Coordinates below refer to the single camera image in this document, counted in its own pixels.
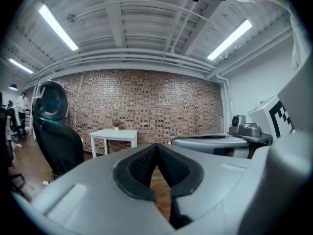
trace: black office chair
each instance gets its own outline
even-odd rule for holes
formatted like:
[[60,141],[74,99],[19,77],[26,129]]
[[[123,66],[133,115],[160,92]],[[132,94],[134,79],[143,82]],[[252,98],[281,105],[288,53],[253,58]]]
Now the black office chair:
[[19,141],[21,141],[21,132],[20,132],[20,129],[21,129],[21,126],[18,125],[18,122],[16,120],[16,112],[15,112],[15,109],[13,108],[13,102],[12,101],[9,101],[9,104],[8,104],[8,107],[7,107],[7,113],[8,113],[8,116],[11,117],[10,119],[10,129],[11,131],[13,131],[13,135],[12,135],[12,139],[14,138],[18,138]]
[[[0,105],[2,105],[2,93],[0,93]],[[5,138],[5,128],[7,123],[8,111],[0,107],[0,151],[3,152],[1,162],[3,162],[3,166],[11,167],[13,165],[13,151],[11,143],[6,141]],[[8,176],[10,188],[20,195],[24,196],[24,193],[21,191],[21,188],[25,184],[25,178],[22,174],[14,174]]]
[[40,87],[41,97],[33,104],[33,126],[38,145],[52,168],[56,179],[84,161],[84,150],[79,135],[68,126],[58,125],[65,117],[67,97],[61,85],[46,81]]

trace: black headrest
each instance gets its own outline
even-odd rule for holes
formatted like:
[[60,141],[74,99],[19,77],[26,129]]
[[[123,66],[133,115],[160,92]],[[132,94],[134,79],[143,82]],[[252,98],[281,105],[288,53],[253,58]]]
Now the black headrest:
[[67,114],[67,96],[63,87],[53,81],[46,81],[40,86],[41,96],[33,105],[34,119],[61,120]]

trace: black mesh pad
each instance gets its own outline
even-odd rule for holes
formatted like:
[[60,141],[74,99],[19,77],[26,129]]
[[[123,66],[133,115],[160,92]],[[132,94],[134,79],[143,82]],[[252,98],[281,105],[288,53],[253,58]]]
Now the black mesh pad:
[[129,166],[129,171],[133,178],[150,187],[152,173],[156,167],[155,160],[156,147],[147,151],[145,154],[133,161]]
[[169,187],[173,187],[179,184],[189,175],[189,168],[187,165],[185,165],[160,147],[158,149],[158,152],[158,167]]
[[199,163],[162,144],[152,144],[119,161],[114,179],[129,196],[155,201],[154,191],[149,187],[156,165],[171,188],[172,199],[193,193],[203,179]]

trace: table leg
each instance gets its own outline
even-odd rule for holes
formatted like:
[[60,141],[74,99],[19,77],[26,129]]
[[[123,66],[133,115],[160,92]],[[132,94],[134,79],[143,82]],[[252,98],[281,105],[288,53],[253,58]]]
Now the table leg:
[[108,154],[108,142],[106,139],[104,139],[104,155]]
[[135,139],[133,139],[131,142],[132,142],[132,148],[133,148],[133,147],[136,147]]
[[97,153],[96,153],[96,147],[94,146],[94,138],[93,136],[91,137],[91,151],[92,151],[92,157],[96,158]]

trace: white tabletop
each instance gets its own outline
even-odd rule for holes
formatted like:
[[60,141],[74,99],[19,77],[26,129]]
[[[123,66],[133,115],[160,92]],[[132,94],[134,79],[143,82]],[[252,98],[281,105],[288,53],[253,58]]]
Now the white tabletop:
[[103,138],[114,138],[114,139],[134,139],[137,135],[137,131],[104,129],[101,131],[92,132],[89,135],[103,137]]

